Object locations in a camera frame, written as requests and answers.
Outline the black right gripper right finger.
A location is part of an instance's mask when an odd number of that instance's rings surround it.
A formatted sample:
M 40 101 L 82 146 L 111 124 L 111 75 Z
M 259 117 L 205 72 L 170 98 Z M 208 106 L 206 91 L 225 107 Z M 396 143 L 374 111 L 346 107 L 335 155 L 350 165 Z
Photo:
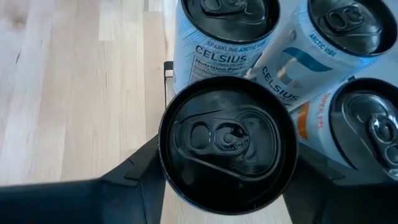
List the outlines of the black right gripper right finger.
M 315 154 L 300 144 L 299 158 L 283 193 L 293 223 L 397 223 L 397 185 L 339 186 L 305 160 Z

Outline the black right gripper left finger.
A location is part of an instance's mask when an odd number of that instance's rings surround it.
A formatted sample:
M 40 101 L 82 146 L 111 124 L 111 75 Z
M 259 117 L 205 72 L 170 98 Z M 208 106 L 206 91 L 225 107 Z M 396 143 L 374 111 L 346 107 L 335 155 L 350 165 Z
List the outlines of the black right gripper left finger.
M 164 193 L 153 137 L 96 179 L 1 187 L 1 223 L 160 223 Z

